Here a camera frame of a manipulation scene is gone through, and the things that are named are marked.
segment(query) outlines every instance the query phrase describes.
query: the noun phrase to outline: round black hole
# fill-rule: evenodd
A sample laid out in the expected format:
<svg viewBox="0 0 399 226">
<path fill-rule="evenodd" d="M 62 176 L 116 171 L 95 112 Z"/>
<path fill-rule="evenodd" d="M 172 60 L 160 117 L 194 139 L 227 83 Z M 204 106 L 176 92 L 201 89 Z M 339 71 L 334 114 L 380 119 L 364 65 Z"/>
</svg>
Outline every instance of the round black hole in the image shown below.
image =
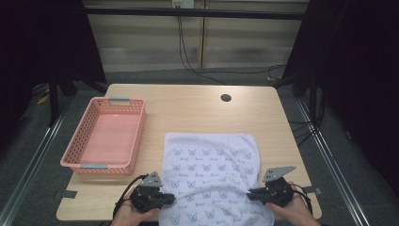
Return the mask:
<svg viewBox="0 0 399 226">
<path fill-rule="evenodd" d="M 231 96 L 229 94 L 223 94 L 220 96 L 220 99 L 222 99 L 224 102 L 229 102 L 231 101 Z"/>
</svg>

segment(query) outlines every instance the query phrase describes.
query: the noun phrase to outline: wall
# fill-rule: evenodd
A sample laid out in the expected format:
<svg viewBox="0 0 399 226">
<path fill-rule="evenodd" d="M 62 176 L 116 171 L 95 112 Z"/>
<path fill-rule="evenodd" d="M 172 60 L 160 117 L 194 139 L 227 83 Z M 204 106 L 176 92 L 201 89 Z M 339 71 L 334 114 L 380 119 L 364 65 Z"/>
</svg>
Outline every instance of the wall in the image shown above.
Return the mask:
<svg viewBox="0 0 399 226">
<path fill-rule="evenodd" d="M 171 1 L 85 0 L 87 6 L 171 8 Z M 303 12 L 304 1 L 195 1 L 195 8 Z M 104 70 L 130 72 L 183 68 L 177 17 L 89 15 Z M 182 18 L 184 46 L 193 68 L 253 67 L 285 63 L 300 21 Z"/>
</svg>

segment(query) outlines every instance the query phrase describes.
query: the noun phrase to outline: wooden table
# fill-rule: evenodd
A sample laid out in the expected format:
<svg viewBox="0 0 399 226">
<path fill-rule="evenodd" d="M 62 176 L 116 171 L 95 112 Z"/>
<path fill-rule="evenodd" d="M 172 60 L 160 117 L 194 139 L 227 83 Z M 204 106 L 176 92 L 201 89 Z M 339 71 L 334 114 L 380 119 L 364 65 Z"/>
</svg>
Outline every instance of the wooden table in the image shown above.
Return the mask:
<svg viewBox="0 0 399 226">
<path fill-rule="evenodd" d="M 221 100 L 229 94 L 231 100 Z M 261 155 L 260 186 L 268 168 L 296 166 L 284 176 L 301 186 L 311 186 L 279 96 L 268 87 L 197 85 L 111 85 L 107 97 L 136 97 L 146 101 L 146 121 L 132 176 L 99 178 L 73 174 L 56 216 L 60 220 L 110 220 L 115 202 L 138 175 L 154 170 L 162 173 L 165 134 L 248 133 L 254 136 Z M 313 214 L 322 215 L 310 194 Z"/>
</svg>

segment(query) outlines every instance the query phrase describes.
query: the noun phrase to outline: metal rail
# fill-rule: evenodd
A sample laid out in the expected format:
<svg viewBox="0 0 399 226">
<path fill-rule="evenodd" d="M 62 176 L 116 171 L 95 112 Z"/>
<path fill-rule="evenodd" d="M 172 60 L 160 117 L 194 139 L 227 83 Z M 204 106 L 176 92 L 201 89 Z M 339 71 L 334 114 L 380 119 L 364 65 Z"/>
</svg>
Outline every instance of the metal rail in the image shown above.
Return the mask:
<svg viewBox="0 0 399 226">
<path fill-rule="evenodd" d="M 305 101 L 303 99 L 298 99 L 297 103 L 304 119 L 306 121 L 311 121 L 309 109 L 306 106 Z M 348 210 L 353 217 L 353 220 L 355 220 L 358 226 L 370 226 L 370 223 L 367 220 L 367 217 L 365 216 L 358 199 L 356 198 L 349 184 L 346 182 L 343 173 L 341 172 L 340 167 L 335 161 L 334 155 L 328 147 L 322 133 L 320 132 L 320 130 L 316 129 L 311 122 L 308 123 L 308 126 L 311 131 L 314 131 L 314 141 L 316 142 L 320 154 L 323 156 L 327 164 L 327 167 L 332 175 L 332 178 L 335 181 L 335 184 L 337 185 L 341 195 L 343 196 L 343 200 L 345 201 L 346 206 L 348 207 Z"/>
<path fill-rule="evenodd" d="M 34 156 L 32 157 L 32 160 L 30 161 L 28 167 L 26 168 L 24 175 L 15 187 L 12 194 L 9 196 L 5 206 L 3 207 L 3 210 L 0 212 L 1 226 L 9 226 L 14 220 L 21 204 L 24 201 L 24 197 L 26 196 L 30 186 L 32 185 L 33 180 L 35 179 L 36 174 L 39 171 L 40 165 L 43 162 L 44 157 L 48 153 L 50 146 L 53 143 L 54 138 L 56 137 L 56 134 L 64 120 L 65 113 L 70 107 L 71 102 L 72 97 L 67 99 L 60 116 L 53 124 L 53 126 L 47 129 L 47 132 L 44 135 L 44 138 L 41 141 Z"/>
<path fill-rule="evenodd" d="M 216 17 L 242 19 L 271 19 L 301 21 L 307 17 L 304 12 L 271 12 L 241 11 L 195 8 L 113 8 L 113 7 L 40 7 L 31 6 L 35 11 L 47 13 L 85 13 L 99 15 L 141 15 L 141 16 L 182 16 L 182 17 Z"/>
</svg>

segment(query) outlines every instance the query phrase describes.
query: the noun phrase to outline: metal bracket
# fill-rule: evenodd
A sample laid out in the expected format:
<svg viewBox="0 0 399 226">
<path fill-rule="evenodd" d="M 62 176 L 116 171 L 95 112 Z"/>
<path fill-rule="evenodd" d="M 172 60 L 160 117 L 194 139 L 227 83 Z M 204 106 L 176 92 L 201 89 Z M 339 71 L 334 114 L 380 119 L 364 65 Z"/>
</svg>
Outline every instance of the metal bracket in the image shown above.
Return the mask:
<svg viewBox="0 0 399 226">
<path fill-rule="evenodd" d="M 263 182 L 266 183 L 266 182 L 276 181 L 280 177 L 284 176 L 285 174 L 295 169 L 296 169 L 295 166 L 267 169 L 263 177 Z"/>
<path fill-rule="evenodd" d="M 141 181 L 140 186 L 162 187 L 163 185 L 158 173 L 154 171 Z"/>
<path fill-rule="evenodd" d="M 56 200 L 62 200 L 62 198 L 69 198 L 69 199 L 74 199 L 76 197 L 77 191 L 69 191 L 69 190 L 64 190 L 61 192 L 56 192 L 54 194 L 53 199 Z"/>
</svg>

